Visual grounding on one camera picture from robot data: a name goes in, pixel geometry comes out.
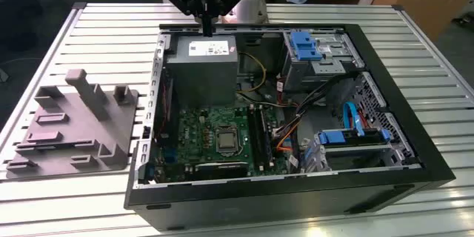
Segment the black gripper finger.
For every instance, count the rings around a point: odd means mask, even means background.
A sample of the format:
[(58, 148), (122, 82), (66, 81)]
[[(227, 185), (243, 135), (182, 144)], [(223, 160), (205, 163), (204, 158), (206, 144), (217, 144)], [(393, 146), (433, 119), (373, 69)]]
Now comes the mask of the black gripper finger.
[(224, 16), (240, 0), (206, 0), (206, 36), (213, 34), (213, 21)]
[(196, 0), (168, 0), (174, 5), (178, 11), (186, 16), (193, 16), (193, 19), (201, 25), (201, 34), (208, 37), (208, 20), (201, 12), (201, 4)]

